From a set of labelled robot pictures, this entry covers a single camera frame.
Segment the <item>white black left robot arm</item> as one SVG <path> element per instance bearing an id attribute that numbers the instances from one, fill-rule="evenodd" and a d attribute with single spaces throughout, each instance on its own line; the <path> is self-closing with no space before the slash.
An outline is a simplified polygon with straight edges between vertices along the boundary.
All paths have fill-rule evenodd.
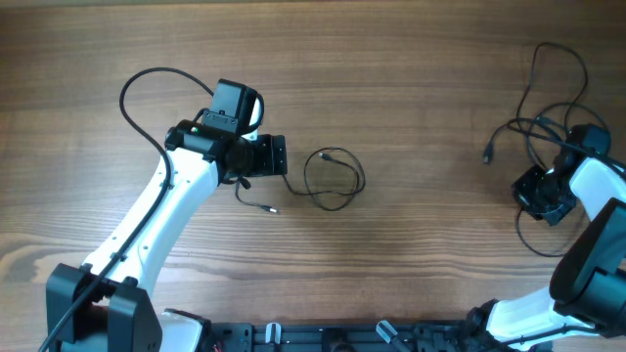
<path id="1" fill-rule="evenodd" d="M 226 79 L 209 107 L 171 127 L 146 189 L 112 234 L 82 264 L 58 265 L 46 284 L 44 351 L 218 351 L 201 316 L 167 309 L 152 296 L 165 259 L 197 211 L 221 185 L 287 171 L 282 135 L 260 135 L 264 101 Z"/>

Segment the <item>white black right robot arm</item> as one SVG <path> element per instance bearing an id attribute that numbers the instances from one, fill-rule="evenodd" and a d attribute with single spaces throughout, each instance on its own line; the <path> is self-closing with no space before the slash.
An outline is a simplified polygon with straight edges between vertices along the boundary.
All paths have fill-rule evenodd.
<path id="1" fill-rule="evenodd" d="M 564 337 L 625 333 L 625 168 L 608 157 L 604 127 L 575 125 L 557 142 L 553 167 L 528 170 L 514 196 L 551 225 L 582 204 L 589 224 L 560 255 L 548 286 L 473 308 L 460 327 L 461 351 L 548 351 Z"/>

